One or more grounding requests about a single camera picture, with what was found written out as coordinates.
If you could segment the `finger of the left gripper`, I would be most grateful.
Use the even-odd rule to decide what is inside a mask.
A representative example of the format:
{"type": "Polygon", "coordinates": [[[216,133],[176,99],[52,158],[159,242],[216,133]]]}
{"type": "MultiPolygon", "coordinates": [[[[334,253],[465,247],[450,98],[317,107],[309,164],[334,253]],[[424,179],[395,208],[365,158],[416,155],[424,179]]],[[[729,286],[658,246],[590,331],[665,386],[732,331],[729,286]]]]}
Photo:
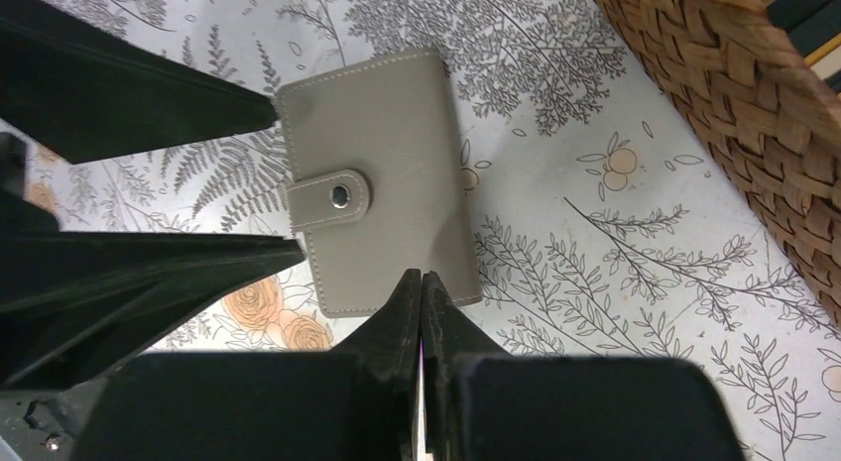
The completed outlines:
{"type": "Polygon", "coordinates": [[[227,294],[303,260],[273,236],[18,232],[1,239],[1,387],[113,371],[227,294]]]}
{"type": "Polygon", "coordinates": [[[1,0],[1,118],[79,164],[264,130],[277,113],[42,0],[1,0]]]}

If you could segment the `grey leather card holder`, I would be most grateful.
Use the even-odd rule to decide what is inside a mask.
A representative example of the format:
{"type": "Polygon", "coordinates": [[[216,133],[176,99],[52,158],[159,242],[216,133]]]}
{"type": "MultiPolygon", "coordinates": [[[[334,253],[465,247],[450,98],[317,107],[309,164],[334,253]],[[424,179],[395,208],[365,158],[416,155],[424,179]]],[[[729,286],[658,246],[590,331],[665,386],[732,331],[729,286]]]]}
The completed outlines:
{"type": "Polygon", "coordinates": [[[384,305],[404,271],[434,272],[459,305],[482,297],[460,134],[436,49],[373,58],[282,86],[285,187],[322,313],[384,305]]]}

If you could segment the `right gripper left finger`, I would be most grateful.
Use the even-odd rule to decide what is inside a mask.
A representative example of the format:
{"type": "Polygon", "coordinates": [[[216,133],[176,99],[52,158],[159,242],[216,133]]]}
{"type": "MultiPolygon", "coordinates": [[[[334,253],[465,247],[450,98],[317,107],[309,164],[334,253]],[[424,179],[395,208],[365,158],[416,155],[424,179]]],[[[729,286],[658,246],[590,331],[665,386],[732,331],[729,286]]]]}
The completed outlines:
{"type": "Polygon", "coordinates": [[[357,460],[416,458],[421,272],[403,273],[386,303],[333,350],[352,355],[351,446],[357,460]]]}

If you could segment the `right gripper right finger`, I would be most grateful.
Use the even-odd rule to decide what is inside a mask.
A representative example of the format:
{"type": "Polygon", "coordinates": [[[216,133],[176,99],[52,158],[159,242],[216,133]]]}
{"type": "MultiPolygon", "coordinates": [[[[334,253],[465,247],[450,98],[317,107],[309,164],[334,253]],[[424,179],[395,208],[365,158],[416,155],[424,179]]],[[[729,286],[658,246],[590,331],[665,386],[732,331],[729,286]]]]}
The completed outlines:
{"type": "Polygon", "coordinates": [[[503,460],[512,358],[456,306],[435,272],[422,277],[420,336],[427,448],[436,460],[503,460]]]}

